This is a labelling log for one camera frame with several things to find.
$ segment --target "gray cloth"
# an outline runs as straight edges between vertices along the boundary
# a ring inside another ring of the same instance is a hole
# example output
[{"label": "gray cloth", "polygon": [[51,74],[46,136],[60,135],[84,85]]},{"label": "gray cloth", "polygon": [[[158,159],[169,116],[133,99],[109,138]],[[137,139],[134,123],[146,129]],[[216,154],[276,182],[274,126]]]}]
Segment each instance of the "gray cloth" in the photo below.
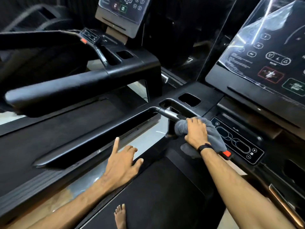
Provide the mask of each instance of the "gray cloth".
[{"label": "gray cloth", "polygon": [[[207,126],[208,141],[211,143],[211,146],[213,147],[215,152],[226,151],[227,147],[223,142],[221,135],[213,126],[212,122],[201,117],[197,117],[197,119],[201,119],[201,122],[205,123],[205,125]],[[185,136],[188,134],[188,123],[186,120],[180,120],[175,124],[175,133],[178,136]],[[200,158],[198,152],[188,143],[182,145],[181,150],[192,158]]]}]

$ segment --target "forearm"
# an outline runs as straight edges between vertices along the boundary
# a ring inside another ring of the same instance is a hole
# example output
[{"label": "forearm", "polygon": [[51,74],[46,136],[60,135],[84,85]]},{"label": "forearm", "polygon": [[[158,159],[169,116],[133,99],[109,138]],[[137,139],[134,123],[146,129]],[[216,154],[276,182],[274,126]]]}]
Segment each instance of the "forearm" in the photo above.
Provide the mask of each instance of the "forearm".
[{"label": "forearm", "polygon": [[102,176],[84,193],[68,204],[62,206],[51,215],[41,219],[30,229],[68,229],[86,215],[107,193],[112,191],[112,184],[106,176]]},{"label": "forearm", "polygon": [[282,213],[212,149],[201,156],[232,217],[243,228],[294,228]]}]

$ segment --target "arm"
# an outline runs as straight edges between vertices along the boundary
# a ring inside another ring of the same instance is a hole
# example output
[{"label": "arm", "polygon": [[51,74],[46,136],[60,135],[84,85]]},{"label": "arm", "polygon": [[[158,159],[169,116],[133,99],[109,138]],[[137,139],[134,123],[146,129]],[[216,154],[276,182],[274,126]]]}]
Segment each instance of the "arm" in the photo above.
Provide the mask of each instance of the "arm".
[{"label": "arm", "polygon": [[[205,124],[196,118],[187,121],[189,134],[185,137],[186,141],[196,149],[208,143]],[[270,201],[236,173],[214,150],[204,149],[201,156],[239,228],[295,228]]]},{"label": "arm", "polygon": [[137,175],[143,163],[143,159],[139,159],[132,166],[133,157],[137,149],[132,146],[126,146],[122,152],[117,153],[118,146],[119,138],[117,137],[113,145],[112,154],[108,159],[106,171],[99,180],[84,193],[51,215],[41,219],[30,229],[67,229],[75,226],[105,195],[126,184]]}]

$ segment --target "black wristband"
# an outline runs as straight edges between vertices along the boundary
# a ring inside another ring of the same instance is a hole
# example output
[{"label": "black wristband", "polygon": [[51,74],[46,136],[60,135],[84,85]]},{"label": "black wristband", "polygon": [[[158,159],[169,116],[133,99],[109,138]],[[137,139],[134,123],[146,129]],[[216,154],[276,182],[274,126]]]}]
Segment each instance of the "black wristband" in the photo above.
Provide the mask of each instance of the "black wristband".
[{"label": "black wristband", "polygon": [[208,143],[205,143],[204,145],[201,145],[199,146],[199,148],[197,149],[198,153],[200,154],[202,150],[206,149],[206,148],[209,148],[209,149],[213,149],[213,147],[208,144]]}]

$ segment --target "black running belt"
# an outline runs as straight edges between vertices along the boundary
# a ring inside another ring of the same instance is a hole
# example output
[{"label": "black running belt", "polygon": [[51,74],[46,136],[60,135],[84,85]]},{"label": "black running belt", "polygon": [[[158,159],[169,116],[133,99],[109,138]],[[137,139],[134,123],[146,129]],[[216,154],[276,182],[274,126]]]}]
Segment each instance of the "black running belt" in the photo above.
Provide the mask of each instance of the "black running belt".
[{"label": "black running belt", "polygon": [[122,116],[99,100],[0,138],[0,196],[44,172],[31,165],[43,154]]},{"label": "black running belt", "polygon": [[197,228],[204,218],[204,195],[168,158],[153,163],[82,228],[116,229],[113,213],[123,203],[129,229]]}]

